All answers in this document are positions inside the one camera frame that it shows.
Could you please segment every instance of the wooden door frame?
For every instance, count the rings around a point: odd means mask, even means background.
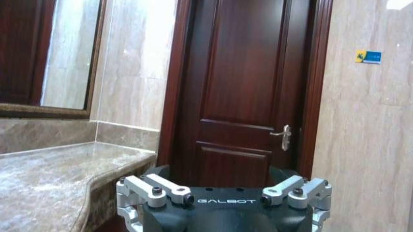
[[[329,28],[333,0],[315,0],[311,20],[311,54],[308,62],[308,82],[303,114],[303,144],[297,171],[303,176],[312,177],[316,151],[320,103],[323,92],[324,69],[328,51]],[[178,0],[174,40],[170,56],[168,92],[164,109],[158,165],[172,163],[173,144],[182,92],[182,76],[186,66],[189,29],[194,17],[193,0]]]

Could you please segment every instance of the door handle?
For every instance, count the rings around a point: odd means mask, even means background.
[[[291,125],[284,126],[284,132],[281,133],[271,132],[271,135],[283,136],[283,150],[287,151],[291,148],[291,138],[293,135]]]

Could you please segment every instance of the black screw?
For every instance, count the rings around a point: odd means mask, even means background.
[[[296,188],[296,189],[293,190],[293,193],[295,193],[296,196],[303,196],[303,195],[304,195],[303,188]]]
[[[162,193],[162,188],[161,187],[153,187],[153,194],[160,195]]]
[[[192,194],[188,194],[184,197],[184,205],[185,206],[192,206],[194,204],[194,201],[196,201],[196,197]]]
[[[268,197],[268,196],[263,196],[261,197],[261,203],[265,205],[265,206],[271,206],[272,205],[272,199]]]

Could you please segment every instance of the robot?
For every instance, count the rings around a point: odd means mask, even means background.
[[[273,167],[271,174],[273,187],[202,188],[169,181],[169,166],[150,169],[117,182],[118,214],[130,232],[321,232],[332,185]]]

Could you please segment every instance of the label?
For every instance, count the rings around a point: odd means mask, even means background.
[[[357,63],[381,64],[381,52],[372,52],[367,50],[357,51]]]

